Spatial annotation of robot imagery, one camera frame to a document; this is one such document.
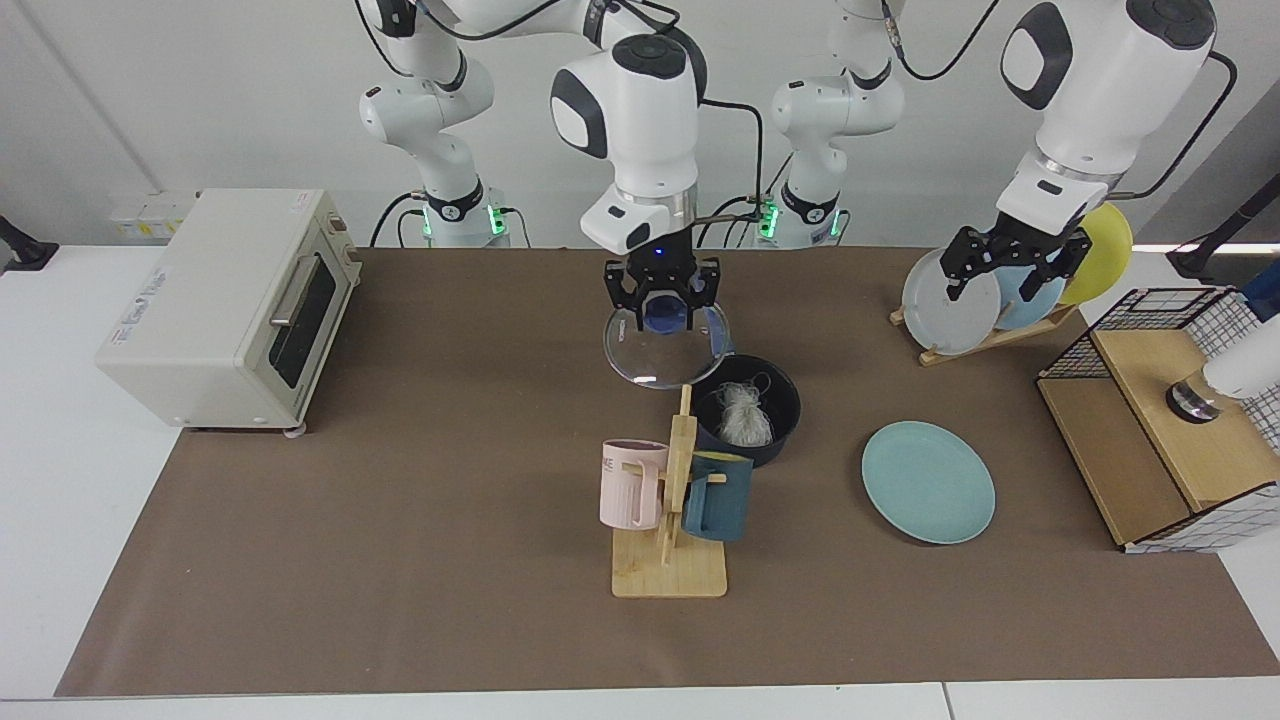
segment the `light blue plate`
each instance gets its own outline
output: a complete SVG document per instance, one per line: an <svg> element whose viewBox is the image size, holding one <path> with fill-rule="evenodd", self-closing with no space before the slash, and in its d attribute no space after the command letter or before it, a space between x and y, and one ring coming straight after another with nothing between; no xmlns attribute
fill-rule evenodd
<svg viewBox="0 0 1280 720"><path fill-rule="evenodd" d="M928 423L893 423L872 436L863 483L886 520L925 542L970 541L996 514L996 486L982 459Z"/></svg>
<svg viewBox="0 0 1280 720"><path fill-rule="evenodd" d="M996 320L997 331L1016 331L1034 325L1052 313L1053 306L1062 297L1062 291L1066 290L1066 278L1055 278L1044 283L1030 302L1023 300L1020 290L1029 274L1032 274L1030 266L996 268L996 279L1000 282L1001 307L1000 319Z"/></svg>

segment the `brown paper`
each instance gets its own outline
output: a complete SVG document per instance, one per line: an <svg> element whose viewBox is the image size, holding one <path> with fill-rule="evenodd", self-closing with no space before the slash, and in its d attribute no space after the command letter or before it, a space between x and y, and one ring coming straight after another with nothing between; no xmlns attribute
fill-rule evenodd
<svg viewBox="0 0 1280 720"><path fill-rule="evenodd" d="M600 443L676 393L603 357L605 259L365 252L296 441L187 432L61 696L346 693L1277 674L1211 555L1111 544L1036 373L1083 324L923 369L886 322L911 250L736 252L722 305L804 415L754 479L722 600L609 593ZM941 424L996 516L931 547L872 507L868 438Z"/></svg>

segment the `blue mug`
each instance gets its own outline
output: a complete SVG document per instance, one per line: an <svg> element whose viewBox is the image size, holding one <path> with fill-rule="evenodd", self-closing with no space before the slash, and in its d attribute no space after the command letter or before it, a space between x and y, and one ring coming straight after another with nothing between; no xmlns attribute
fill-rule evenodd
<svg viewBox="0 0 1280 720"><path fill-rule="evenodd" d="M692 480L681 518L685 532L718 542L742 539L754 466L751 459L740 455L695 452Z"/></svg>

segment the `black pot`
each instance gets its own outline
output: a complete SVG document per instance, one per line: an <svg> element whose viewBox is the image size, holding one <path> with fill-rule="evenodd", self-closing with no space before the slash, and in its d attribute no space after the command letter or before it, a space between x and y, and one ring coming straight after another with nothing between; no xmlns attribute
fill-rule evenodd
<svg viewBox="0 0 1280 720"><path fill-rule="evenodd" d="M717 432L723 415L716 391L724 383L755 383L764 391L760 409L773 425L773 442L762 447L739 447L722 441ZM698 450L731 452L750 457L755 466L768 464L782 452L787 438L800 423L800 392L791 378L768 360L751 355L730 355L721 366L694 386L694 415L698 416Z"/></svg>

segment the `white wall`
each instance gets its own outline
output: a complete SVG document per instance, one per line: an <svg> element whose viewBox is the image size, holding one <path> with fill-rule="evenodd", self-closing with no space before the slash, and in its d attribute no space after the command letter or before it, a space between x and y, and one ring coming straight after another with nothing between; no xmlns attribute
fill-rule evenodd
<svg viewBox="0 0 1280 720"><path fill-rule="evenodd" d="M710 60L716 97L765 105L788 79L838 69L826 50L828 0L677 4ZM1033 4L1005 0L951 76L908 81L897 129L849 141L850 237L941 245L961 224L992 220L995 197L1038 127L997 69L1007 28ZM1274 4L1217 5L1219 47L1242 65L1239 90L1166 191L1126 208L1137 225L1280 78ZM933 69L950 58L984 6L913 0L902 27L914 64ZM526 210L543 246L586 245L577 218L609 178L607 164L559 142L547 111L554 70L588 49L572 37L468 47L493 70L499 97L457 132L485 179ZM385 201L416 184L410 160L360 127L356 99L388 73L348 1L0 0L0 211L42 237L109 242L109 193L150 184L326 187L364 237ZM1219 87L1220 73L1207 70L1149 142L1133 186L1158 174ZM750 188L754 140L746 115L707 109L703 120L700 193L709 209ZM771 133L767 168L785 154Z"/></svg>
<svg viewBox="0 0 1280 720"><path fill-rule="evenodd" d="M1280 173L1280 83L1245 115L1231 135L1170 201L1142 228L1139 242L1175 243L1212 231ZM1231 242L1280 242L1280 201Z"/></svg>

